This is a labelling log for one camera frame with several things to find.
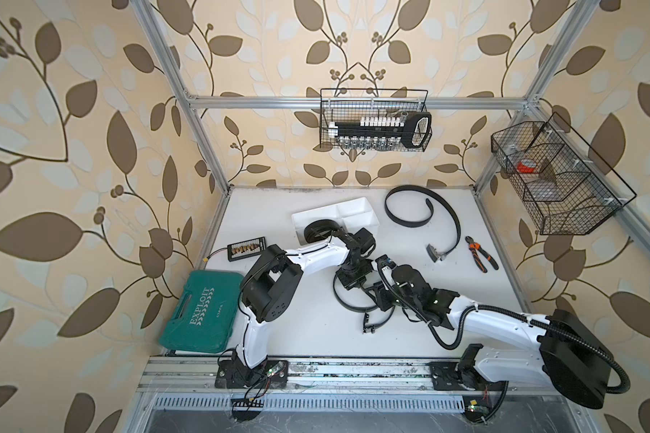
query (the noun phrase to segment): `black bracket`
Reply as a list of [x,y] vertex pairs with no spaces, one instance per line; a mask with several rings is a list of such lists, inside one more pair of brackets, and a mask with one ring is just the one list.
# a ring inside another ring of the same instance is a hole
[[260,365],[259,368],[253,368],[247,375],[241,374],[242,371],[239,370],[233,360],[219,361],[219,370],[214,381],[214,387],[217,389],[246,389],[264,377],[265,373],[279,362],[284,363],[285,367],[282,368],[280,373],[270,378],[269,387],[270,389],[284,389],[289,378],[289,362],[279,359],[267,361],[264,367]]

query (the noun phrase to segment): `metal grille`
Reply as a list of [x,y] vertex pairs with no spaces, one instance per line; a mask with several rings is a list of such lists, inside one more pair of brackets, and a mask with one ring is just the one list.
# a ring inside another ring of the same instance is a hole
[[[588,234],[636,196],[594,149],[590,148],[590,160],[580,158],[559,131],[564,124],[552,116],[547,122],[522,122],[491,135],[491,151],[503,176],[542,235]],[[592,165],[604,166],[626,192],[614,193]]]
[[324,150],[422,152],[431,139],[425,90],[321,89],[320,147]]
[[[156,398],[155,410],[231,410],[231,398],[240,394],[169,393]],[[464,403],[459,395],[338,395],[338,394],[267,394],[259,400],[265,411],[358,411],[461,413]]]

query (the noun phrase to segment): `vent grate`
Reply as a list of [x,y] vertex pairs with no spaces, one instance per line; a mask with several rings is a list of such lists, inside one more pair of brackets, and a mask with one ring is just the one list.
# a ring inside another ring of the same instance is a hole
[[[231,409],[232,398],[241,394],[165,393],[156,398],[155,410],[225,411]],[[421,412],[461,413],[464,403],[460,395],[374,395],[374,394],[267,394],[260,399],[265,411],[355,411],[355,412]]]

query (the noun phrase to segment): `white container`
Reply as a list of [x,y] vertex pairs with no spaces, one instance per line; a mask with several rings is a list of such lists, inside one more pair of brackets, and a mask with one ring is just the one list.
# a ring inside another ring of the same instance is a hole
[[307,244],[306,239],[303,238],[303,230],[311,222],[318,220],[332,220],[352,234],[355,234],[360,229],[366,229],[373,236],[378,234],[378,226],[381,224],[366,197],[330,204],[310,211],[293,213],[291,220],[294,223],[296,237],[299,238],[299,244],[301,245]]

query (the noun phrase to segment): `black rubber belt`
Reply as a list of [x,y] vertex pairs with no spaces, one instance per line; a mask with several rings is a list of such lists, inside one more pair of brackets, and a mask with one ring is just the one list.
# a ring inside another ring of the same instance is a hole
[[440,195],[437,193],[433,192],[432,190],[425,188],[424,186],[416,186],[416,185],[402,185],[402,186],[397,186],[396,188],[392,188],[390,192],[385,196],[385,213],[387,216],[399,224],[400,226],[404,227],[421,227],[426,225],[431,218],[433,217],[433,204],[431,203],[431,200],[428,198],[426,199],[426,206],[428,206],[428,210],[431,212],[431,215],[428,216],[425,220],[420,220],[420,221],[406,221],[401,218],[398,218],[397,216],[393,215],[392,212],[390,212],[390,209],[387,207],[387,199],[390,198],[391,195],[395,193],[399,193],[400,191],[416,191],[417,193],[422,193],[425,195],[428,195],[429,197],[433,198],[436,200],[438,203],[441,203],[444,208],[448,211],[448,213],[451,214],[452,220],[455,223],[455,230],[458,233],[458,238],[455,240],[455,244],[446,252],[440,254],[440,260],[443,260],[446,255],[450,254],[455,247],[458,246],[459,244],[459,238],[460,238],[460,228],[459,228],[459,218],[458,214],[455,213],[455,210],[452,208],[450,203],[448,203],[444,198],[442,198]]

